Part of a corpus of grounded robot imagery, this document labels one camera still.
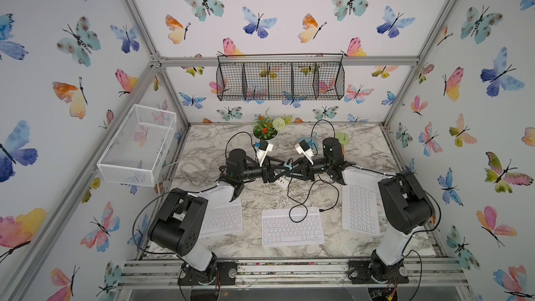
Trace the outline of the white wireless keyboard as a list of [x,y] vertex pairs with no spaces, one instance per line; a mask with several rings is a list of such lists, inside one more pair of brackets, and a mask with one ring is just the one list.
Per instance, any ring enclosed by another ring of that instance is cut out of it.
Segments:
[[200,238],[237,234],[242,230],[242,202],[241,199],[236,199],[206,212]]
[[320,210],[316,207],[262,211],[262,245],[292,247],[325,242]]
[[348,231],[379,236],[376,193],[356,185],[344,185],[342,197],[342,227]]

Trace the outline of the white power strip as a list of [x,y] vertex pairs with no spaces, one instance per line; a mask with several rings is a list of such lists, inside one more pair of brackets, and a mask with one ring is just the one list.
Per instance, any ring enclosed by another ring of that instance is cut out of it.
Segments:
[[275,182],[275,185],[277,185],[279,188],[283,190],[287,190],[290,184],[290,181],[286,177],[278,178]]

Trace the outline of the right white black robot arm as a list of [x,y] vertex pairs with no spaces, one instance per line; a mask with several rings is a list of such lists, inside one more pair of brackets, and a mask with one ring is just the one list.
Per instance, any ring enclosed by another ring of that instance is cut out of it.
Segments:
[[373,253],[372,261],[386,268],[400,264],[412,236],[423,232],[424,225],[435,214],[427,192],[412,171],[386,174],[346,161],[341,143],[335,137],[324,139],[322,147],[323,157],[315,159],[306,140],[297,143],[295,150],[305,157],[295,162],[286,175],[306,180],[325,172],[341,185],[355,185],[358,172],[381,175],[383,178],[378,181],[378,190],[389,226],[379,247]]

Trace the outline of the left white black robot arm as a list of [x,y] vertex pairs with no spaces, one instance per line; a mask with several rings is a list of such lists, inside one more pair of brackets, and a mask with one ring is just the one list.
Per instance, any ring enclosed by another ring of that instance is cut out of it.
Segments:
[[266,157],[264,163],[259,164],[244,150],[232,150],[214,185],[191,191],[174,188],[168,192],[149,227],[149,240],[168,249],[200,273],[214,270],[215,254],[199,243],[206,212],[236,200],[246,182],[258,178],[273,182],[276,171],[287,170],[283,160]]

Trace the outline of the white potted flower plant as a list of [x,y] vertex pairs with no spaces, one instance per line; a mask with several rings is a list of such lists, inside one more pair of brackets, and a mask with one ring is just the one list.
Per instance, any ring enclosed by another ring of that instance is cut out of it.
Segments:
[[277,118],[272,118],[268,111],[264,114],[259,114],[253,125],[253,136],[260,140],[269,141],[276,138],[282,133],[288,125],[293,122],[293,116],[283,115]]

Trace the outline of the white mesh wall basket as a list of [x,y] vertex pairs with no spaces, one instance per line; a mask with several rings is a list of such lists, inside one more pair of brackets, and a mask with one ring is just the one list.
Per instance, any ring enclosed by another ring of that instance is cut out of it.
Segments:
[[177,129],[172,111],[135,104],[97,163],[103,180],[153,187]]

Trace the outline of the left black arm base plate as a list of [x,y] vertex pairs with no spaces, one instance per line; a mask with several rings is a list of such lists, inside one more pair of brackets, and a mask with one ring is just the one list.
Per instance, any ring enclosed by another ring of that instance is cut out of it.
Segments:
[[178,282],[181,286],[206,286],[216,282],[223,286],[233,286],[237,275],[238,264],[235,261],[211,261],[204,271],[184,263],[179,272]]

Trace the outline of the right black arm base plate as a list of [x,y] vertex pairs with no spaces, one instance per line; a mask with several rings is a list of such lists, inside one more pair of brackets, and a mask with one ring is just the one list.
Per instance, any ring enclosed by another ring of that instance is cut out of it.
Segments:
[[354,260],[348,262],[348,279],[352,284],[408,284],[408,271],[400,261],[386,266],[381,260]]

